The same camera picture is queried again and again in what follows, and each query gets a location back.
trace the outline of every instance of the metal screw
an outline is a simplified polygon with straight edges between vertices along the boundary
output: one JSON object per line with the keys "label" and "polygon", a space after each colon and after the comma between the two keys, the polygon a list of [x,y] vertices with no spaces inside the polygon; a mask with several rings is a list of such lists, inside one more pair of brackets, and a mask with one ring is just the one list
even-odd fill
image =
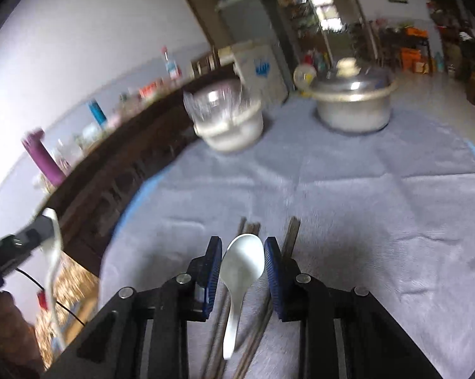
{"label": "metal screw", "polygon": [[127,286],[118,291],[118,296],[120,296],[122,299],[127,299],[132,296],[133,293],[134,289]]}
{"label": "metal screw", "polygon": [[192,277],[188,273],[180,273],[180,275],[176,276],[176,282],[180,283],[181,285],[189,283],[191,280]]}
{"label": "metal screw", "polygon": [[365,286],[356,286],[354,291],[355,291],[355,295],[357,296],[369,295],[369,290]]}
{"label": "metal screw", "polygon": [[307,273],[300,273],[296,276],[296,281],[299,283],[308,283],[311,281],[311,276],[309,276]]}

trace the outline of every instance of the hand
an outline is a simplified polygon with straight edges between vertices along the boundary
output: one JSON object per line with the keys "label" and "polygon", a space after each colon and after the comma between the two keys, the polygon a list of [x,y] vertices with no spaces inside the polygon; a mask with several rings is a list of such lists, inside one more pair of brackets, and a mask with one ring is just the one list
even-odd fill
{"label": "hand", "polygon": [[43,370],[34,328],[24,320],[9,292],[0,292],[0,355],[16,366]]}

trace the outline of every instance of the purple bottle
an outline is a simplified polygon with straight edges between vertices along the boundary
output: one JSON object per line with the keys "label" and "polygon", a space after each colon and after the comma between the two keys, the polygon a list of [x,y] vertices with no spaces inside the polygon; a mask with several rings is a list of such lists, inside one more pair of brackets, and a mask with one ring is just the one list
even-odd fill
{"label": "purple bottle", "polygon": [[53,186],[59,186],[66,176],[42,144],[41,140],[44,136],[45,132],[39,128],[27,134],[27,136],[22,139],[22,144],[51,184]]}

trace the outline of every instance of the floor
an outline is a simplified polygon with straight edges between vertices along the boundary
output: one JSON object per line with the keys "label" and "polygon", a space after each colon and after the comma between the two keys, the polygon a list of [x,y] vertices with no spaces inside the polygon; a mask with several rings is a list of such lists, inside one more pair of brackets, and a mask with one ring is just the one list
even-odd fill
{"label": "floor", "polygon": [[397,78],[399,88],[392,97],[395,106],[425,111],[475,145],[475,106],[466,99],[463,83],[442,73],[430,77],[403,72]]}

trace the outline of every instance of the gray tablecloth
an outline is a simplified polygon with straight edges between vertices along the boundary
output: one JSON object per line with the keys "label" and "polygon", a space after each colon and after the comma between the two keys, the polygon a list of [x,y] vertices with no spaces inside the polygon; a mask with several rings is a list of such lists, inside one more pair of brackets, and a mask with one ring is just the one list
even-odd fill
{"label": "gray tablecloth", "polygon": [[[287,102],[255,146],[222,155],[199,141],[135,204],[105,254],[99,303],[123,286],[160,286],[200,256],[211,235],[224,248],[239,219],[283,243],[302,220],[293,257],[327,286],[367,286],[441,375],[475,368],[475,159],[452,130],[394,110],[380,132],[346,136],[323,127],[311,100]],[[249,290],[238,342],[267,293]],[[210,320],[189,324],[190,377],[201,376]],[[297,375],[297,322],[273,315],[248,377]],[[236,368],[243,347],[227,364]]]}

